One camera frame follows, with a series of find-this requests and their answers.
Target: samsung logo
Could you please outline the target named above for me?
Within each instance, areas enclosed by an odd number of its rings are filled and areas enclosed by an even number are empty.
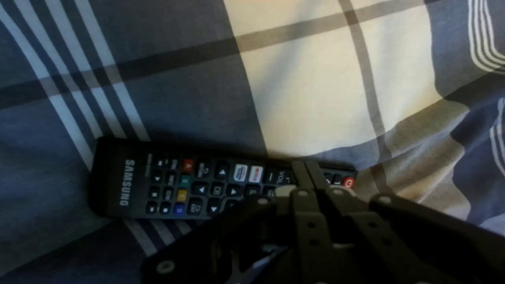
[[[130,206],[130,193],[133,187],[133,171],[136,168],[135,160],[125,161],[125,172],[124,172],[124,182],[122,182],[122,196],[121,196],[121,207]]]

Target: remote control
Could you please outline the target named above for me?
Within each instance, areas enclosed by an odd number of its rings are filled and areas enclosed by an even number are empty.
[[[356,172],[323,168],[329,185],[353,188]],[[89,202],[128,220],[209,220],[252,196],[297,185],[289,161],[125,139],[98,139]]]

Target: bed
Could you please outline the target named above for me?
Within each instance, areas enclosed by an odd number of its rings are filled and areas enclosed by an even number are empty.
[[[349,163],[505,236],[505,2],[2,0],[0,283],[139,283],[192,221],[87,206],[97,138]]]

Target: remote button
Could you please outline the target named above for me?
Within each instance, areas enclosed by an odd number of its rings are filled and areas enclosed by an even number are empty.
[[[198,179],[209,179],[209,177],[210,177],[210,172],[212,172],[210,168],[212,168],[212,166],[210,166],[210,161],[209,161],[209,160],[199,161],[198,166],[196,166],[196,169],[198,169],[196,177],[198,177]]]
[[[324,177],[326,177],[326,180],[327,180],[329,185],[334,184],[334,176],[332,176],[330,172],[326,172]]]
[[[152,180],[154,180],[154,184],[162,184],[163,182],[163,172],[162,171],[154,171],[152,172]]]
[[[225,184],[214,184],[210,188],[210,196],[223,196],[225,195]]]
[[[277,184],[278,180],[278,174],[275,169],[266,169],[266,177],[264,177],[264,184]]]
[[[248,169],[250,166],[247,165],[236,165],[234,169],[234,182],[244,184],[248,179]]]
[[[158,209],[158,204],[157,204],[157,202],[147,202],[146,214],[155,215],[155,214],[157,214],[157,209]]]
[[[294,185],[294,179],[291,177],[289,171],[280,171],[277,184],[278,185]]]
[[[207,215],[218,215],[220,210],[222,210],[222,201],[220,199],[209,199]]]
[[[160,199],[160,188],[158,188],[158,187],[152,187],[152,188],[149,190],[149,198],[151,198],[151,199]]]
[[[171,202],[163,202],[163,204],[160,206],[160,214],[162,214],[162,215],[171,215]]]
[[[203,199],[190,199],[188,215],[201,215],[203,210],[204,210],[204,201]]]
[[[176,174],[174,172],[168,174],[168,187],[176,187]]]
[[[179,160],[177,160],[177,158],[168,160],[168,161],[166,161],[166,166],[168,166],[171,171],[177,171],[177,168],[179,168]]]
[[[341,185],[341,182],[343,182],[343,176],[335,174],[334,180],[332,180],[332,185]]]
[[[192,176],[182,174],[180,179],[179,179],[179,187],[188,188],[190,184],[192,184]]]
[[[184,165],[182,165],[182,171],[193,174],[193,171],[195,171],[195,160],[185,158],[185,160],[184,160]]]
[[[351,190],[354,187],[354,177],[345,177],[341,185]]]
[[[259,185],[247,185],[247,198],[250,196],[259,196],[261,187]]]
[[[195,195],[201,195],[201,196],[207,196],[207,193],[209,193],[209,184],[195,184],[195,185],[193,185],[193,193],[195,193]]]
[[[250,172],[250,184],[261,184],[264,177],[264,168],[263,166],[253,166]]]
[[[240,185],[228,185],[226,195],[231,198],[239,198],[244,195],[244,190]]]
[[[165,158],[163,157],[155,157],[154,166],[163,168],[165,166]]]
[[[163,191],[163,201],[173,201],[174,188],[165,188]]]
[[[187,202],[188,201],[188,191],[187,190],[179,190],[177,191],[177,202]]]
[[[225,210],[234,209],[234,207],[237,207],[237,204],[239,204],[239,201],[231,199],[226,202]]]
[[[185,204],[176,204],[176,207],[174,207],[174,215],[185,215],[185,212],[187,212],[187,206]]]
[[[275,199],[275,188],[266,187],[263,195],[267,196],[270,201],[274,201]]]
[[[218,163],[217,166],[218,180],[228,180],[229,172],[231,172],[231,166],[228,163]]]

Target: red button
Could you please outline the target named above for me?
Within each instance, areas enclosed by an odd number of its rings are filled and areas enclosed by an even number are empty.
[[[345,177],[343,182],[341,182],[341,185],[343,185],[345,188],[353,190],[353,187],[354,187],[354,177]]]
[[[195,171],[195,160],[184,160],[182,171],[192,174]]]

